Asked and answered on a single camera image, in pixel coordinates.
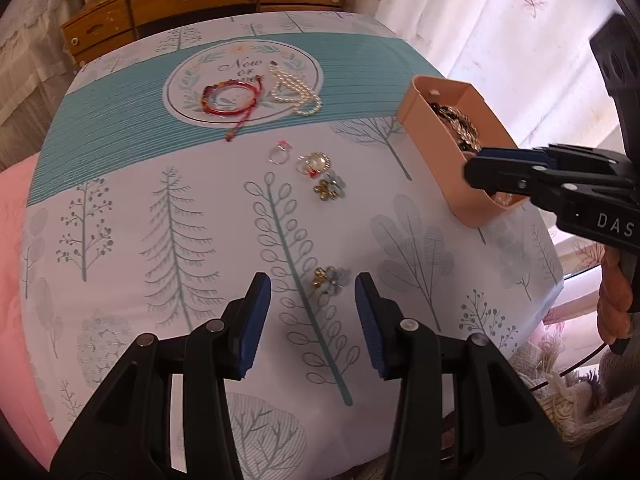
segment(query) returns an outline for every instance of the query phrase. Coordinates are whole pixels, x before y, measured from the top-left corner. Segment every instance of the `pearl strand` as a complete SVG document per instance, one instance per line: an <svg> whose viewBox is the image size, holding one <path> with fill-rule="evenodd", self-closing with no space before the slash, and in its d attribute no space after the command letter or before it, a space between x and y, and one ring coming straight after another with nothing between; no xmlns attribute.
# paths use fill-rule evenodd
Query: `pearl strand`
<svg viewBox="0 0 640 480"><path fill-rule="evenodd" d="M294 110L296 113L303 117L309 117L315 114L320 108L322 108L322 101L320 98L305 85L300 79L292 76L291 74L284 72L274 61L271 61L269 70L278 80L278 84L271 90L271 97L279 103L295 103ZM284 85L289 90L297 92L298 97L282 97L277 95L277 91ZM313 101L316 104L310 110L302 110L301 108L309 101Z"/></svg>

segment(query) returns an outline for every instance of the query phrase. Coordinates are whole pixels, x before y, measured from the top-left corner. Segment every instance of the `bracelet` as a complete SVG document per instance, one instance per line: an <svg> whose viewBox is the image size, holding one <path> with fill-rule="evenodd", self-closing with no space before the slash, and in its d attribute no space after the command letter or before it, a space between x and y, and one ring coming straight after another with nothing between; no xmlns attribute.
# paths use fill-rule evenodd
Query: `bracelet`
<svg viewBox="0 0 640 480"><path fill-rule="evenodd" d="M446 120L453 131L458 134L458 147L461 152L477 153L480 151L482 146L478 142L478 130L465 114L453 106L439 103L429 103L429 106L439 118Z"/></svg>
<svg viewBox="0 0 640 480"><path fill-rule="evenodd" d="M202 92L202 97L200 98L200 105L202 106L202 111L207 114L218 115L222 117L229 117L235 115L244 114L243 117L236 123L236 125L231 128L226 134L225 139L231 140L233 139L238 130L242 127L242 125L248 120L251 116L252 111L258 105L258 99L262 94L262 76L257 75L255 77L257 85L254 86L251 83L247 83L245 81L238 81L237 79L229 79L228 81L223 81L222 83L217 83L213 86L206 86L204 91ZM243 108L237 108L236 110L218 110L209 105L209 100L215 92L219 91L223 88L228 88L229 86L239 86L240 88L246 88L250 90L254 98L249 102L249 104Z"/></svg>

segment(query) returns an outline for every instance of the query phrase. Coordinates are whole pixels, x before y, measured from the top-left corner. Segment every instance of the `pink fabric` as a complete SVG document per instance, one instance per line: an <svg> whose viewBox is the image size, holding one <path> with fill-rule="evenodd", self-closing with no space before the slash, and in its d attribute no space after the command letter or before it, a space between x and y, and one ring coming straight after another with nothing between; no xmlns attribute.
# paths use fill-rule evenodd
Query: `pink fabric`
<svg viewBox="0 0 640 480"><path fill-rule="evenodd" d="M22 220L37 160L32 155L0 173L0 410L48 469L59 443L31 374L19 291Z"/></svg>

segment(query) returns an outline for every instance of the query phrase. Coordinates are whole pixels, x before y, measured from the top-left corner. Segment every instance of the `human hand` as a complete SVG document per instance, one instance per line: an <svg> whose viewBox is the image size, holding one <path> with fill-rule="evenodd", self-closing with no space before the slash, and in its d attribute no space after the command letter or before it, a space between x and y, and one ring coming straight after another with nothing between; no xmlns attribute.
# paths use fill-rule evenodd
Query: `human hand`
<svg viewBox="0 0 640 480"><path fill-rule="evenodd" d="M631 307L633 294L628 279L620 270L620 251L605 247L602 264L602 283L598 298L598 332L607 344L617 338L627 337L631 320L627 311Z"/></svg>

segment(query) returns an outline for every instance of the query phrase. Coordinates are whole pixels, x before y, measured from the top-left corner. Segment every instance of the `screw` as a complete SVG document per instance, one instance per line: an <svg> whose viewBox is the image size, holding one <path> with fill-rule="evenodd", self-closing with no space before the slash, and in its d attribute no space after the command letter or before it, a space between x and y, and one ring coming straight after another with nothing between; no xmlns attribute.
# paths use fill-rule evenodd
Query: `screw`
<svg viewBox="0 0 640 480"><path fill-rule="evenodd" d="M477 332L471 335L471 342L476 346L487 346L489 344L489 338Z"/></svg>
<svg viewBox="0 0 640 480"><path fill-rule="evenodd" d="M155 339L155 336L153 334L146 332L144 334L140 334L136 338L136 344L138 346L149 346L154 341L154 339Z"/></svg>
<svg viewBox="0 0 640 480"><path fill-rule="evenodd" d="M418 322L415 319L407 317L400 322L400 328L407 332L415 332L418 330Z"/></svg>
<svg viewBox="0 0 640 480"><path fill-rule="evenodd" d="M225 327L225 322L221 319L212 319L207 322L207 330L209 332L220 332Z"/></svg>

